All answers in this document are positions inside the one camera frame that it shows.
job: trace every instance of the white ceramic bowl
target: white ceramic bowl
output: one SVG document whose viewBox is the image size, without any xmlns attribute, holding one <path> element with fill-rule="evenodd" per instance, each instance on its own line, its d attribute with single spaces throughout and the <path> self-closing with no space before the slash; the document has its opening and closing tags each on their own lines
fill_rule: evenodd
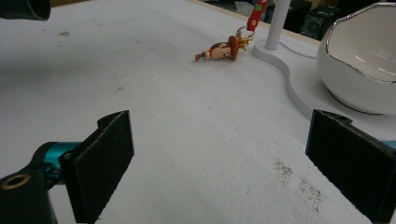
<svg viewBox="0 0 396 224">
<path fill-rule="evenodd" d="M 396 115 L 396 4 L 373 4 L 336 21 L 320 43 L 318 72 L 343 104 Z"/>
</svg>

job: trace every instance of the gold object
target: gold object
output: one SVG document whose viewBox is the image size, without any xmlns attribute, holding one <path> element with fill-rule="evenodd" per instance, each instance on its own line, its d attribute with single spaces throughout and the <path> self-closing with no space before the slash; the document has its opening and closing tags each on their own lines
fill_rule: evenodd
<svg viewBox="0 0 396 224">
<path fill-rule="evenodd" d="M 17 189 L 20 186 L 29 182 L 29 180 L 30 180 L 30 175 L 25 175 L 25 174 L 14 175 L 14 176 L 10 177 L 9 179 L 7 179 L 6 181 L 4 181 L 1 185 L 1 188 L 2 189 Z"/>
<path fill-rule="evenodd" d="M 242 30 L 248 28 L 247 26 L 242 26 L 236 31 L 235 37 L 238 39 L 238 45 L 240 49 L 247 51 L 246 47 L 251 43 L 253 40 L 254 32 L 246 37 L 242 37 Z"/>
</svg>

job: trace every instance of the white stand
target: white stand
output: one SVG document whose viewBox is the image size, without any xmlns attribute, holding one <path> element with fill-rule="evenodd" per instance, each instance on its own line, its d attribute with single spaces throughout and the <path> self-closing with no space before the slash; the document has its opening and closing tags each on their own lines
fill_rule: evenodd
<svg viewBox="0 0 396 224">
<path fill-rule="evenodd" d="M 311 52 L 310 57 L 305 57 L 285 48 L 284 45 L 276 46 L 276 50 L 267 49 L 267 45 L 268 41 L 257 42 L 253 49 L 253 55 L 261 61 L 275 66 L 283 73 L 286 79 L 286 91 L 288 96 L 294 106 L 297 107 L 305 117 L 308 119 L 312 117 L 313 107 L 310 106 L 311 104 L 308 104 L 307 101 L 309 102 L 313 99 L 306 99 L 307 97 L 312 98 L 306 91 L 309 91 L 313 86 L 315 86 L 315 89 L 321 90 L 320 92 L 315 92 L 316 96 L 320 95 L 320 97 L 327 98 L 328 101 L 335 102 L 327 92 L 320 77 L 316 76 L 315 52 Z"/>
<path fill-rule="evenodd" d="M 271 20 L 270 31 L 265 44 L 266 49 L 276 49 L 288 15 L 291 0 L 274 0 L 276 7 Z"/>
</svg>

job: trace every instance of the white pole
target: white pole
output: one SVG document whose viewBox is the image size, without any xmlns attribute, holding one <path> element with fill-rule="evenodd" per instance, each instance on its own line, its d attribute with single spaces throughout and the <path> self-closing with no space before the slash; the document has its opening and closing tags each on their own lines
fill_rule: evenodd
<svg viewBox="0 0 396 224">
<path fill-rule="evenodd" d="M 288 15 L 291 0 L 274 0 L 276 6 L 271 20 L 270 31 L 268 33 L 265 48 L 270 50 L 277 49 L 280 35 Z"/>
</svg>

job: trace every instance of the small toy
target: small toy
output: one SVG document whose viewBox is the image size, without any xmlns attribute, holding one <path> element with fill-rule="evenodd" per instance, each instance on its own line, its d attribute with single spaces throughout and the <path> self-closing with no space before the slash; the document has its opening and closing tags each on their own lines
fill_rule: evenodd
<svg viewBox="0 0 396 224">
<path fill-rule="evenodd" d="M 236 35 L 231 35 L 228 38 L 228 42 L 221 42 L 213 45 L 210 49 L 203 51 L 201 54 L 195 55 L 195 61 L 197 62 L 201 58 L 208 59 L 222 59 L 231 56 L 233 61 L 236 60 L 238 50 L 243 49 L 246 51 L 246 46 L 253 40 L 253 34 L 242 37 L 242 29 L 246 28 L 243 26 L 236 31 Z"/>
<path fill-rule="evenodd" d="M 201 58 L 208 59 L 222 59 L 231 56 L 233 61 L 236 60 L 238 50 L 243 49 L 246 51 L 246 47 L 253 40 L 253 35 L 256 27 L 259 25 L 259 20 L 264 12 L 268 1 L 267 0 L 254 0 L 254 8 L 247 21 L 246 26 L 242 26 L 236 31 L 236 35 L 231 35 L 228 38 L 228 42 L 221 42 L 213 45 L 210 49 L 203 51 L 201 54 L 195 55 L 195 61 L 197 62 Z M 247 29 L 252 32 L 247 37 L 242 37 L 242 29 Z"/>
</svg>

